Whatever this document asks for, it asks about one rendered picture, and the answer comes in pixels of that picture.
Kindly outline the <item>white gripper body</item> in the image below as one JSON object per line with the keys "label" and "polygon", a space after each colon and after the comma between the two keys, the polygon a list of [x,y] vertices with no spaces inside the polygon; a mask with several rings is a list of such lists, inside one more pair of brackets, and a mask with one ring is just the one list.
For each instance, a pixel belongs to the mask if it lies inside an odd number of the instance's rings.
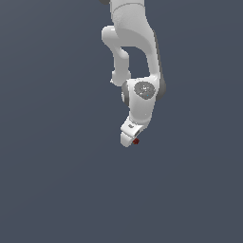
{"label": "white gripper body", "polygon": [[134,139],[141,132],[143,126],[131,122],[127,117],[123,125],[121,126],[121,144],[124,147],[128,147],[134,141]]}

